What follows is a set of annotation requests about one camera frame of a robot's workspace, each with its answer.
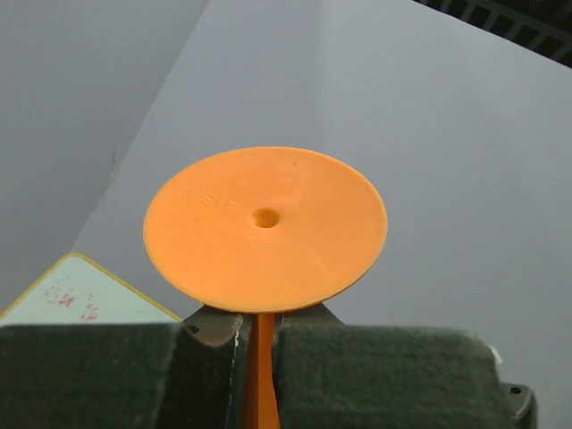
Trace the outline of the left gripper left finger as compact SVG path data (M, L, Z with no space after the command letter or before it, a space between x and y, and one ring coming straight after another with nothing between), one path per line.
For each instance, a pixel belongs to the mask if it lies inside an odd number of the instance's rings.
M4 428L233 428L251 320L1 330Z

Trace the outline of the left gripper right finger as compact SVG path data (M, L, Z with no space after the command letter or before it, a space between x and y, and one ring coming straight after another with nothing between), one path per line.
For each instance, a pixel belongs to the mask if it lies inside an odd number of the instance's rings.
M462 329L279 315L273 380L283 428L514 425L490 347Z

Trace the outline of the orange plastic wine glass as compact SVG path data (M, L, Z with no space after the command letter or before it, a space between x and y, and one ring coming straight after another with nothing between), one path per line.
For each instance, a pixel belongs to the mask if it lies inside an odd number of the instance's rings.
M276 428L275 317L357 282L387 231L378 191L349 165L303 148L248 147L205 158L166 182L147 209L143 240L174 288L254 317L241 424Z

